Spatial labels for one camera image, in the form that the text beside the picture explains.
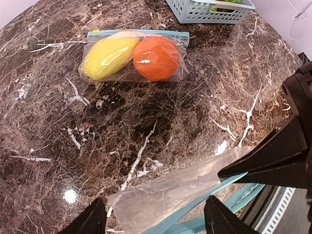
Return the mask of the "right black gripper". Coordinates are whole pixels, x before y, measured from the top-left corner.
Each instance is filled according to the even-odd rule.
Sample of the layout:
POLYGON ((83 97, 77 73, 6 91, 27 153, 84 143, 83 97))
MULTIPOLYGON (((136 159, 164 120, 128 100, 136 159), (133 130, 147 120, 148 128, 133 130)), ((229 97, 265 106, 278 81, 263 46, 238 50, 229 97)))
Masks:
POLYGON ((240 183, 308 188, 306 165, 312 151, 312 63, 284 80, 294 116, 280 122, 253 150, 222 168, 219 178, 245 173, 240 183))

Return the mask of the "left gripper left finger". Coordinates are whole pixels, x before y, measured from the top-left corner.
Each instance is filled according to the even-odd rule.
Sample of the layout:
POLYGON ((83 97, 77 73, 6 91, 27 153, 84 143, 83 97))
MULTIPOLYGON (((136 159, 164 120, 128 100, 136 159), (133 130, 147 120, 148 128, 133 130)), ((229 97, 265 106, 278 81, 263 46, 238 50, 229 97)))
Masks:
POLYGON ((96 198, 59 234, 105 234, 107 212, 101 198, 96 198))

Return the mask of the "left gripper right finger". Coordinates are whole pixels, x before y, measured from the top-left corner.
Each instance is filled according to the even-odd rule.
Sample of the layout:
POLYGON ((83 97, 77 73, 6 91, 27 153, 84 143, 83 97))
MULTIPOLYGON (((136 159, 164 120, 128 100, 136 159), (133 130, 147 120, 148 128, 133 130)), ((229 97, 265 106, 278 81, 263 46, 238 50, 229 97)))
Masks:
POLYGON ((241 221, 214 195, 206 200, 204 219, 208 234, 259 234, 241 221))

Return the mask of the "orange toy fruit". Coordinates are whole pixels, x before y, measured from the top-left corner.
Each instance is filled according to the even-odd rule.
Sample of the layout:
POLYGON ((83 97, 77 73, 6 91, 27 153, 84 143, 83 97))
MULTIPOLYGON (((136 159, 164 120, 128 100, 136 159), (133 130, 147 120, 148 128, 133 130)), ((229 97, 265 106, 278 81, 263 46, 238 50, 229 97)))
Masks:
POLYGON ((134 50, 133 65, 149 81, 167 80, 180 66, 180 52, 167 37, 146 37, 134 50))

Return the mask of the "yellow toy mango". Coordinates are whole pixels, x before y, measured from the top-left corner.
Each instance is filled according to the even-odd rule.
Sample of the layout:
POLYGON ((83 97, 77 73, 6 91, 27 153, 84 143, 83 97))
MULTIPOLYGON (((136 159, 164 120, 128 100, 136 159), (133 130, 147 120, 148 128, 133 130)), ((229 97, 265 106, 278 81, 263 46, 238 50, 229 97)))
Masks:
POLYGON ((139 38, 105 38, 96 42, 79 66, 79 74, 92 81, 105 80, 133 58, 139 38))

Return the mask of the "clear zip bag blue zipper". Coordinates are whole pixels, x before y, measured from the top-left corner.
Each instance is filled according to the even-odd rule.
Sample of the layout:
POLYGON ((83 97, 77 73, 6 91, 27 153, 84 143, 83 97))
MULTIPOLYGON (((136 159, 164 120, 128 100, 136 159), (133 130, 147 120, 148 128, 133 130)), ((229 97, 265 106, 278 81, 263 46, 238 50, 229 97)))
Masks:
POLYGON ((180 81, 189 73, 184 62, 189 41, 188 32, 93 30, 78 72, 89 82, 180 81))

